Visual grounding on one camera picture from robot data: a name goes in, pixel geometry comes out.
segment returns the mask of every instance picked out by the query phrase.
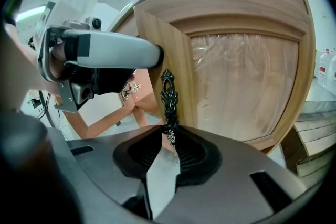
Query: metal bracket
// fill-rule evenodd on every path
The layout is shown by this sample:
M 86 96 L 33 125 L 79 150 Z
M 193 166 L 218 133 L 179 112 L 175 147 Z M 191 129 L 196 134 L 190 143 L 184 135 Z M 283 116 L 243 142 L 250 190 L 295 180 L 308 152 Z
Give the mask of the metal bracket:
M 88 89 L 90 94 L 90 86 L 86 88 L 81 88 L 77 84 L 72 87 L 72 83 L 69 80 L 61 81 L 58 84 L 59 93 L 62 96 L 62 104 L 55 105 L 55 109 L 77 112 L 87 101 L 87 99 L 82 98 L 82 94 L 85 89 Z
M 130 94 L 137 92 L 141 88 L 141 84 L 137 85 L 136 82 L 132 82 L 132 83 L 129 83 L 129 87 L 130 87 L 129 90 L 124 89 L 121 91 L 121 95 L 124 101 L 128 100 L 128 96 Z

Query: plastic wrap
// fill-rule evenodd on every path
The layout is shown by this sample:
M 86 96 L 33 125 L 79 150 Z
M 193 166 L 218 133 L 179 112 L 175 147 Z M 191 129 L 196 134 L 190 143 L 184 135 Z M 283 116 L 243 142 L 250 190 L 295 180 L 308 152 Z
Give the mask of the plastic wrap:
M 271 134 L 293 87 L 298 43 L 227 34 L 192 38 L 198 128 L 240 141 Z

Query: ornate black door handle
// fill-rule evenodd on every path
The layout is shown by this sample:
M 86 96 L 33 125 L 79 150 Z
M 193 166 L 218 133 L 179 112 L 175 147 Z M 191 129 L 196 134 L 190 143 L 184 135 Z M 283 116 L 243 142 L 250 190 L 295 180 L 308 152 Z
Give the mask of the ornate black door handle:
M 162 89 L 161 100 L 164 103 L 165 125 L 163 133 L 167 135 L 172 146 L 175 146 L 175 130 L 179 124 L 177 119 L 176 104 L 179 101 L 179 93 L 175 92 L 174 75 L 168 69 L 161 76 Z

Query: door panel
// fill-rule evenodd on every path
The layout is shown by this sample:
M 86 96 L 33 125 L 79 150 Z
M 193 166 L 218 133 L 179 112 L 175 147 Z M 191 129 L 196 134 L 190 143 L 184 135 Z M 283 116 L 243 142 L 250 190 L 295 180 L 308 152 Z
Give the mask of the door panel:
M 298 43 L 251 34 L 191 39 L 198 128 L 240 141 L 270 135 L 293 87 Z
M 160 115 L 147 69 L 137 69 L 133 82 L 141 85 L 137 92 L 131 94 L 135 106 L 155 115 Z
M 181 41 L 171 42 L 171 29 L 160 26 L 164 22 L 191 37 L 182 47 L 192 47 L 194 66 L 175 69 L 174 75 L 183 77 L 182 91 L 190 88 L 186 70 L 194 76 L 195 88 L 188 92 L 197 99 L 198 128 L 259 149 L 286 135 L 305 101 L 314 65 L 306 10 L 286 0 L 145 0 L 134 7 L 134 15 L 139 37 L 165 52 Z M 152 23 L 144 23 L 150 15 Z M 165 54 L 164 65 L 190 60 L 189 53 L 172 55 Z M 163 115 L 161 80 L 158 74 L 150 77 Z M 180 95 L 185 98 L 190 103 L 192 95 Z M 179 117 L 193 113 L 191 107 L 179 109 Z
M 165 118 L 164 105 L 161 101 L 163 90 L 161 76 L 168 69 L 175 76 L 175 91 L 179 94 L 178 120 L 181 125 L 197 127 L 196 81 L 190 38 L 151 14 L 141 10 L 134 12 L 140 37 L 160 45 L 164 50 L 163 63 L 157 68 L 148 70 L 161 117 Z
M 82 139 L 96 137 L 131 114 L 135 108 L 133 99 L 128 98 L 128 100 L 125 101 L 121 94 L 113 93 L 112 99 L 109 98 L 111 95 L 108 93 L 97 95 L 95 98 L 96 97 L 98 97 L 98 103 L 89 104 L 88 107 L 86 107 L 87 104 L 85 104 L 80 111 L 76 113 L 64 111 L 64 115 L 69 124 Z M 62 103 L 60 97 L 56 97 L 56 101 L 57 104 Z

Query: stacked wood board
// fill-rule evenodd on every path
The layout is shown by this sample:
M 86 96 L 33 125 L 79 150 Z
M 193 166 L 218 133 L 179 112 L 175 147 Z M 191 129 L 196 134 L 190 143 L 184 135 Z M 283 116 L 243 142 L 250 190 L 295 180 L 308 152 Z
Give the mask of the stacked wood board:
M 336 148 L 336 111 L 301 114 L 281 146 L 287 168 L 308 187 L 323 180 Z

